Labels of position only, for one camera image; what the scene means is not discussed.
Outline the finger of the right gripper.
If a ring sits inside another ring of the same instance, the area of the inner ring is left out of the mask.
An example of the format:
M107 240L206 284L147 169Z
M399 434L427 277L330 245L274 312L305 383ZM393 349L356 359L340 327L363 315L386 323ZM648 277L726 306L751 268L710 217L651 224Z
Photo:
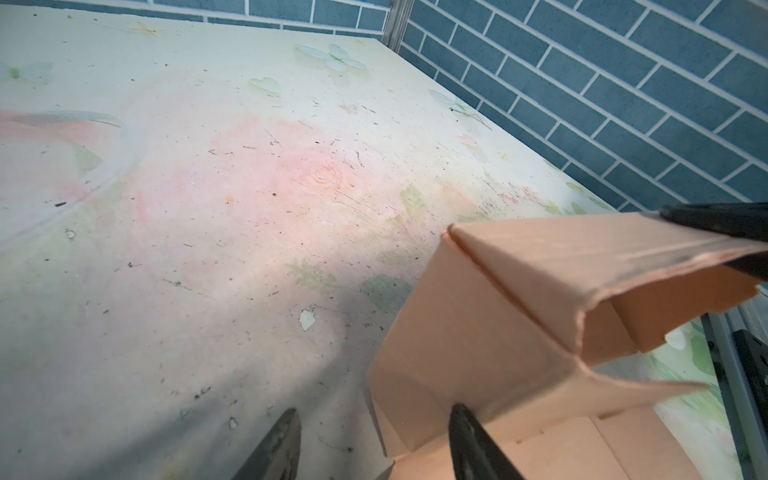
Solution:
M767 203L679 204L660 208L675 224L732 237L767 241Z

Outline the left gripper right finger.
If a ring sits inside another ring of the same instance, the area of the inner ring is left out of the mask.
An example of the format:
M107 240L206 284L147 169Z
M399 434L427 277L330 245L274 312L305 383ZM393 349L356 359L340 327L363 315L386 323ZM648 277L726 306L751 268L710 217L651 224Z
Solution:
M448 437L456 480L524 480L466 405L452 407Z

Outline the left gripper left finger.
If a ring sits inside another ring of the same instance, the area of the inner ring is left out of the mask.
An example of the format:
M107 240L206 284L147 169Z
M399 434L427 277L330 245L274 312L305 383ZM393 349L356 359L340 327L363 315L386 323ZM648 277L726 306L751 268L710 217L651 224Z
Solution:
M294 480L301 452L301 420L295 408L285 410L259 442L233 480Z

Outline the pink cardboard paper box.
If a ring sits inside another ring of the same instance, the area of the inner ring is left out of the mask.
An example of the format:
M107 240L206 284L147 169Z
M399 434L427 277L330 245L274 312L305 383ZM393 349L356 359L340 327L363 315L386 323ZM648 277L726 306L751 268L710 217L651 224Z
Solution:
M696 479L655 412L698 382L596 367L757 292L765 242L622 213L454 224L369 371L395 479L455 479L466 405L524 479Z

